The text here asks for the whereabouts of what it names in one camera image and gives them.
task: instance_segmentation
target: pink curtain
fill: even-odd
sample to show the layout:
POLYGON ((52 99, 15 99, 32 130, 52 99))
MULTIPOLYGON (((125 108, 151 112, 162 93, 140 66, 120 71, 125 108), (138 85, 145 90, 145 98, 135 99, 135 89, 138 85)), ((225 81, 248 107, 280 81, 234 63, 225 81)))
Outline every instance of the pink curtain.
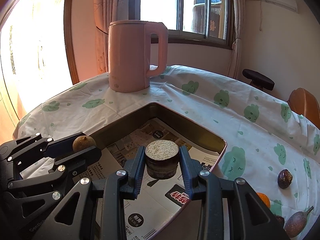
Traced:
POLYGON ((237 78, 238 68, 241 63, 241 37, 244 29, 244 3, 245 0, 234 0, 236 40, 232 44, 231 58, 227 71, 228 77, 234 79, 237 78))
POLYGON ((93 0, 96 22, 96 55, 98 73, 108 71, 108 28, 116 21, 118 5, 123 0, 93 0))

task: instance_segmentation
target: white wall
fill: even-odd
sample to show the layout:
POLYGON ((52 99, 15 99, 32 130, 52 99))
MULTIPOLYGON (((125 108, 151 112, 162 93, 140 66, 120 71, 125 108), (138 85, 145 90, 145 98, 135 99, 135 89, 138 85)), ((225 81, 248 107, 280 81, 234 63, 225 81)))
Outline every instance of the white wall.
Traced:
MULTIPOLYGON (((227 74, 231 50, 193 44, 168 44, 167 65, 183 65, 221 75, 227 74)), ((152 65, 158 65, 158 44, 151 45, 152 65)))
POLYGON ((280 6, 246 1, 242 68, 258 71, 275 82, 271 95, 287 101, 292 90, 305 88, 320 102, 320 25, 303 0, 296 0, 298 14, 280 6))
MULTIPOLYGON (((119 6, 118 19, 126 19, 127 0, 119 6)), ((95 29, 93 0, 72 0, 72 39, 80 81, 96 76, 95 29)), ((157 44, 151 45, 151 63, 157 65, 157 44)), ((226 74, 231 50, 216 47, 169 44, 168 65, 185 65, 226 74)))

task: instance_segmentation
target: cable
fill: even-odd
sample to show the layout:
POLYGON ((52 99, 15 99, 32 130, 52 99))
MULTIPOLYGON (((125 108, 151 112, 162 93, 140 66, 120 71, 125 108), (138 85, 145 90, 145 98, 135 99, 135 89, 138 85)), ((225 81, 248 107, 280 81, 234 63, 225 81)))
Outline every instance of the cable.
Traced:
POLYGON ((263 0, 251 0, 251 1, 260 1, 260 28, 259 28, 259 30, 262 32, 262 20, 263 20, 262 2, 263 2, 263 0))

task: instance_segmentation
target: window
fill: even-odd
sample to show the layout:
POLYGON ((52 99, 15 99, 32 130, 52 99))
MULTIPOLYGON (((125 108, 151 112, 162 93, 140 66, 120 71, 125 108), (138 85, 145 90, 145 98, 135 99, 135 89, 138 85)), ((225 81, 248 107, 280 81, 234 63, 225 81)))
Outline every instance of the window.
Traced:
POLYGON ((169 42, 171 38, 227 45, 230 0, 129 0, 129 19, 163 22, 169 42))
POLYGON ((72 86, 63 11, 64 0, 19 0, 1 29, 0 74, 19 119, 72 86))

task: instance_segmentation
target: kettle handle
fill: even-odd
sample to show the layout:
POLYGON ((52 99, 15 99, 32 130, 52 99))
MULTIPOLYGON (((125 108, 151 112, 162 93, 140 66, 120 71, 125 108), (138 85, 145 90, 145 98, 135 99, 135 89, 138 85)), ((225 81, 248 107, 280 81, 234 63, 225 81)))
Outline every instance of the kettle handle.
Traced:
POLYGON ((145 37, 146 40, 151 39, 151 34, 157 34, 159 37, 158 46, 158 67, 151 70, 150 66, 146 72, 146 77, 161 75, 165 68, 167 67, 167 57, 168 57, 168 29, 163 23, 147 22, 145 26, 145 37))

